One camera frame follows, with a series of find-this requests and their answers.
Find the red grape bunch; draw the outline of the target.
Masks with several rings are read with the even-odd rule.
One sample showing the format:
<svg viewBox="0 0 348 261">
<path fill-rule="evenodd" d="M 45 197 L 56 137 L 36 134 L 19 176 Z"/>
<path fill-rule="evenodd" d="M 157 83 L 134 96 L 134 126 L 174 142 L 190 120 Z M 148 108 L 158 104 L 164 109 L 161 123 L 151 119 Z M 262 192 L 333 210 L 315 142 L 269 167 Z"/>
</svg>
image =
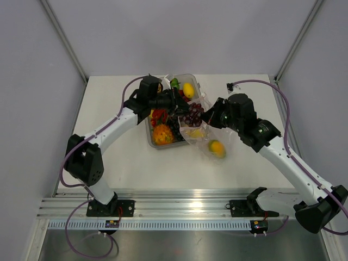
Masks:
<svg viewBox="0 0 348 261">
<path fill-rule="evenodd" d="M 202 124 L 201 116 L 203 113 L 204 109 L 200 103 L 192 103 L 189 105 L 189 111 L 179 117 L 180 123 L 188 127 L 199 127 Z"/>
</svg>

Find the dark blue grape bunch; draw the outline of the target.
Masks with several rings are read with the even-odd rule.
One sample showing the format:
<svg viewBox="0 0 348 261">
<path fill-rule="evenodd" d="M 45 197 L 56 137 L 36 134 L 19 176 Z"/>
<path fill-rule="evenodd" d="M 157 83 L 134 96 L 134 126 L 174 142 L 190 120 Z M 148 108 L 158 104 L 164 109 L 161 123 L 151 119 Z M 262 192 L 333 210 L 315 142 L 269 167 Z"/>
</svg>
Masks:
<svg viewBox="0 0 348 261">
<path fill-rule="evenodd" d="M 181 133 L 180 133 L 180 126 L 179 126 L 179 122 L 178 122 L 178 118 L 177 117 L 170 117 L 167 120 L 167 125 L 169 126 L 174 139 L 176 142 L 181 142 L 184 141 L 184 138 L 182 137 Z"/>
</svg>

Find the clear zip top bag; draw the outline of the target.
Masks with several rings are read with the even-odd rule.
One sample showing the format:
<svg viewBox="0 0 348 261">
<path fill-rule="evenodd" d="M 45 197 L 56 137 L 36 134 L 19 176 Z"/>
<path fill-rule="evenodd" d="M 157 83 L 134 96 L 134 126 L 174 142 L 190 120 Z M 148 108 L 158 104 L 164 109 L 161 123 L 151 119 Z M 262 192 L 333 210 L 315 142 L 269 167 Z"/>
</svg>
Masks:
<svg viewBox="0 0 348 261">
<path fill-rule="evenodd" d="M 192 103 L 200 103 L 204 109 L 204 112 L 212 107 L 212 104 L 209 102 L 206 94 L 202 94 L 199 98 L 196 98 L 196 99 L 188 102 L 189 105 Z M 211 161 L 221 162 L 221 161 L 224 161 L 229 156 L 229 154 L 231 152 L 231 147 L 232 147 L 232 145 L 234 143 L 234 139 L 235 139 L 235 135 L 230 129 L 214 128 L 212 126 L 207 125 L 204 121 L 202 121 L 202 124 L 199 127 L 188 127 L 185 124 L 180 123 L 179 117 L 178 117 L 178 122 L 179 122 L 179 126 L 180 126 L 180 129 L 179 129 L 180 133 L 181 133 L 182 137 L 184 138 L 184 140 L 189 145 L 191 145 L 194 148 L 196 148 L 197 150 L 199 150 L 202 154 L 204 154 Z M 206 136 L 202 139 L 190 138 L 189 131 L 193 130 L 193 129 L 200 129 L 201 131 L 204 131 Z M 208 143 L 211 140 L 218 140 L 221 143 L 223 143 L 225 150 L 226 150 L 226 156 L 224 158 L 222 158 L 222 159 L 217 158 L 215 155 L 213 155 L 209 151 Z"/>
</svg>

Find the yellow green mango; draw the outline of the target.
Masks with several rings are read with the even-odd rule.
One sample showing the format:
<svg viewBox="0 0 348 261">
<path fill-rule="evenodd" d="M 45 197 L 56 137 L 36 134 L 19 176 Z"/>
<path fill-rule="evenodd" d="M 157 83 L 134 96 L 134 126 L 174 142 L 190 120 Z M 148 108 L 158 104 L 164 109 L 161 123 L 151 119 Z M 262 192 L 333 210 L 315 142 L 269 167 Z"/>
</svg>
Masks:
<svg viewBox="0 0 348 261">
<path fill-rule="evenodd" d="M 222 158 L 224 158 L 226 156 L 225 147 L 224 147 L 223 143 L 221 143 L 218 140 L 211 140 L 208 143 L 208 149 L 217 158 L 222 159 Z"/>
</svg>

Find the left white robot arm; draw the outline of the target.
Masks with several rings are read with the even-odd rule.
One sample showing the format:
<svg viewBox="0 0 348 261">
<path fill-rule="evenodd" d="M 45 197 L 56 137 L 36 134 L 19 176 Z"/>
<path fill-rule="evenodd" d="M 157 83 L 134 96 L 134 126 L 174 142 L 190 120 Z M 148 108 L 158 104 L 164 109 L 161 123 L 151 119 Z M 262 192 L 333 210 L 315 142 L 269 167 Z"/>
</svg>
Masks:
<svg viewBox="0 0 348 261">
<path fill-rule="evenodd" d="M 119 200 L 103 178 L 103 153 L 122 134 L 149 117 L 153 109 L 165 109 L 174 116 L 188 112 L 189 105 L 176 89 L 164 89 L 161 79 L 152 76 L 137 77 L 139 87 L 129 99 L 122 98 L 119 112 L 100 127 L 85 136 L 74 134 L 67 142 L 65 158 L 60 170 L 79 180 L 88 200 L 88 217 L 132 217 L 135 202 Z"/>
</svg>

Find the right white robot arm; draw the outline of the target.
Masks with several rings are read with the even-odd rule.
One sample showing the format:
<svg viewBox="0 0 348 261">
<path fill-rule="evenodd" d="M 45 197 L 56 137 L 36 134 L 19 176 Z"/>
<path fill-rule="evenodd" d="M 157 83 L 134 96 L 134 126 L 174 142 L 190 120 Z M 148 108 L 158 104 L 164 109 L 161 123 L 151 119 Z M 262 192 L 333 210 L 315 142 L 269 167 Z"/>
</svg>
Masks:
<svg viewBox="0 0 348 261">
<path fill-rule="evenodd" d="M 270 121 L 257 116 L 253 101 L 246 94 L 218 98 L 202 114 L 208 125 L 237 132 L 244 145 L 268 160 L 293 185 L 300 197 L 258 188 L 247 197 L 252 215 L 263 211 L 295 218 L 307 231 L 317 234 L 340 212 L 347 213 L 344 203 L 347 189 L 334 187 L 309 167 L 288 145 L 288 125 L 282 134 Z"/>
</svg>

